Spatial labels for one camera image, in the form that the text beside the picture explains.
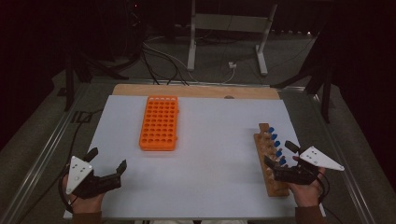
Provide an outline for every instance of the hand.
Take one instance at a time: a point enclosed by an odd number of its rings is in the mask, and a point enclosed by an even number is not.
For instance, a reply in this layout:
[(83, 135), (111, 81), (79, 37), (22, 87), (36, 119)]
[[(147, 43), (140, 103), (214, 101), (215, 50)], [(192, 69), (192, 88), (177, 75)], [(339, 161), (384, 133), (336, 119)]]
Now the hand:
[[(67, 186), (67, 178), (66, 175), (63, 179), (63, 186), (66, 189)], [(105, 197), (105, 194), (99, 194), (90, 199), (80, 199), (74, 194), (69, 195), (70, 202), (73, 202), (73, 213), (80, 214), (80, 213), (97, 213), (102, 211), (102, 200)]]
[[(322, 178), (322, 174), (325, 172), (325, 168), (319, 167), (319, 171), (321, 174), (318, 175), (318, 178)], [(323, 191), (319, 182), (315, 180), (310, 185), (297, 185), (288, 183), (289, 188), (293, 192), (294, 200), (299, 207), (310, 207), (310, 206), (318, 206), (318, 196)]]

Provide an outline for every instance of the power plug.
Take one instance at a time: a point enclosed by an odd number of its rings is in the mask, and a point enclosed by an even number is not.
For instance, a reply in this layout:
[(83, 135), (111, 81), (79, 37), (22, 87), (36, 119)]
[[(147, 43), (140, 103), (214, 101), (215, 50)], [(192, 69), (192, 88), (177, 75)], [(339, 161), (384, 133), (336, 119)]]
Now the power plug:
[(228, 66), (229, 66), (230, 68), (235, 68), (235, 67), (236, 67), (236, 63), (228, 62)]

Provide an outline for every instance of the white metal stand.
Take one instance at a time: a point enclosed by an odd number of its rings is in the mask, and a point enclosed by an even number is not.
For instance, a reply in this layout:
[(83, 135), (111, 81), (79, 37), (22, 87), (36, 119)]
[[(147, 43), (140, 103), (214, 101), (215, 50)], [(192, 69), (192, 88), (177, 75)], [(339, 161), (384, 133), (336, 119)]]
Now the white metal stand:
[(191, 4), (191, 39), (189, 60), (187, 62), (187, 69), (194, 70), (195, 66), (195, 29), (210, 29), (210, 30), (225, 30), (225, 31), (242, 31), (262, 33), (262, 42), (256, 46), (257, 60), (259, 62), (260, 73), (262, 75), (268, 74), (267, 66), (265, 65), (263, 49), (270, 33), (271, 25), (275, 16), (277, 4), (271, 7), (268, 18), (263, 17), (246, 17), (246, 16), (232, 16), (232, 15), (217, 15), (217, 14), (200, 14), (195, 13), (195, 0)]

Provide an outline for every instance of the dark sleeve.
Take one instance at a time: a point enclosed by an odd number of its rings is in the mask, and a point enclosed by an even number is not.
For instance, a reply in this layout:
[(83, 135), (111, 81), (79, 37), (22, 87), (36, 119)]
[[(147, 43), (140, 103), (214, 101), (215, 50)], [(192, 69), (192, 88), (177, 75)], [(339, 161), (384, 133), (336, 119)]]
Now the dark sleeve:
[(72, 224), (101, 224), (102, 212), (73, 214)]
[(296, 207), (295, 212), (297, 224), (326, 224), (319, 206)]

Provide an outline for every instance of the white table surface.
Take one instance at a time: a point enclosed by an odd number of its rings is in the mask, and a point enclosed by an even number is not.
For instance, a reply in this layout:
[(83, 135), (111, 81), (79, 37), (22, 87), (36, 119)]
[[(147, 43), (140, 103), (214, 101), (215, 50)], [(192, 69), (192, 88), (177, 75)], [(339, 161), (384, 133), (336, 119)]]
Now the white table surface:
[[(293, 217), (289, 197), (267, 196), (253, 134), (268, 122), (299, 145), (282, 100), (179, 97), (175, 151), (138, 145), (147, 96), (110, 95), (90, 148), (95, 175), (128, 168), (106, 194), (103, 217), (127, 219), (266, 219)], [(287, 153), (290, 165), (292, 153)]]

